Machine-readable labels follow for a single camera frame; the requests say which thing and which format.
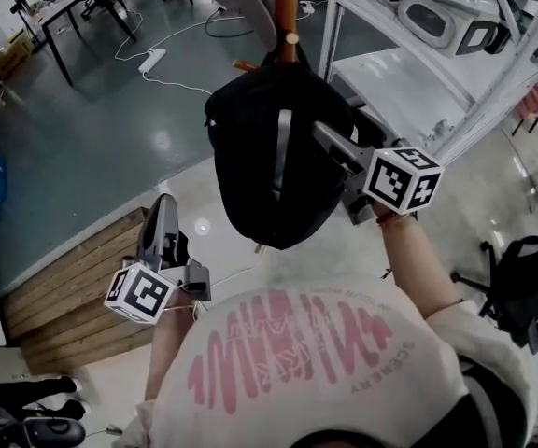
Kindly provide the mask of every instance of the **white t-shirt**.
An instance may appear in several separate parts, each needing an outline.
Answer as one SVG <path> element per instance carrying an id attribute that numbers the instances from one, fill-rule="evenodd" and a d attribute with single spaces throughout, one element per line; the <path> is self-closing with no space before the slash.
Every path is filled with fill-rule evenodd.
<path id="1" fill-rule="evenodd" d="M 473 302 L 425 321 L 366 275 L 241 294 L 194 324 L 114 446 L 286 448 L 338 429 L 410 447 L 468 394 L 459 356 L 510 387 L 532 424 L 522 352 Z"/>

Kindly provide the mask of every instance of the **hair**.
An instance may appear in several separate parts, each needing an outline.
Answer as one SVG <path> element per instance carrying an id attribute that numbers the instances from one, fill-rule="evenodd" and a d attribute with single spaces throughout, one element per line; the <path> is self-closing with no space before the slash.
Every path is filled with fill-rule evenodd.
<path id="1" fill-rule="evenodd" d="M 351 431 L 339 429 L 326 429 L 306 435 L 295 442 L 291 448 L 314 448 L 329 441 L 344 441 L 354 448 L 383 448 L 383 445 L 374 439 Z"/>

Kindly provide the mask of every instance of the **sleeve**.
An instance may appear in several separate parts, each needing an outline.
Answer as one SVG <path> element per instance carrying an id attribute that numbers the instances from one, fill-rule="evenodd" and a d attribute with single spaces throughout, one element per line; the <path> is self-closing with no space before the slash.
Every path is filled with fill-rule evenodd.
<path id="1" fill-rule="evenodd" d="M 538 405 L 538 384 L 526 354 L 512 342 L 509 334 L 479 317 L 473 301 L 440 310 L 427 323 L 459 356 L 488 369 L 517 394 L 525 407 L 527 430 L 531 433 Z"/>
<path id="2" fill-rule="evenodd" d="M 136 417 L 121 436 L 111 443 L 113 448 L 149 448 L 149 429 L 155 400 L 148 400 L 136 406 Z"/>

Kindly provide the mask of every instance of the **forearm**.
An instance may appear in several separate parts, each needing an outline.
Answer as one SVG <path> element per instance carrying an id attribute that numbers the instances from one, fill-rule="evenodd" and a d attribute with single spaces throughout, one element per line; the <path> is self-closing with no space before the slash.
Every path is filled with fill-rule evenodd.
<path id="1" fill-rule="evenodd" d="M 145 400 L 157 398 L 163 378 L 176 358 L 179 347 L 192 324 L 192 309 L 190 308 L 164 312 L 159 319 L 151 345 Z"/>
<path id="2" fill-rule="evenodd" d="M 461 300 L 427 235 L 413 217 L 386 225 L 383 239 L 396 285 L 410 297 L 423 318 Z"/>

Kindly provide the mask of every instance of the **bracelet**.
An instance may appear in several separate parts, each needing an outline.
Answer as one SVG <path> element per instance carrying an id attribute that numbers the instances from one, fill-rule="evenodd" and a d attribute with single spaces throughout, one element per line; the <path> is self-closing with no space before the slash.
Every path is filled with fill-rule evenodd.
<path id="1" fill-rule="evenodd" d="M 386 228 L 390 224 L 394 224 L 395 222 L 398 222 L 402 219 L 406 219 L 407 217 L 408 217 L 407 214 L 398 214 L 398 213 L 394 213 L 393 211 L 389 211 L 383 216 L 379 216 L 377 218 L 377 224 L 381 228 Z"/>
<path id="2" fill-rule="evenodd" d="M 178 307 L 165 307 L 164 312 L 169 312 L 170 310 L 180 310 L 180 309 L 193 309 L 194 305 L 179 305 Z"/>

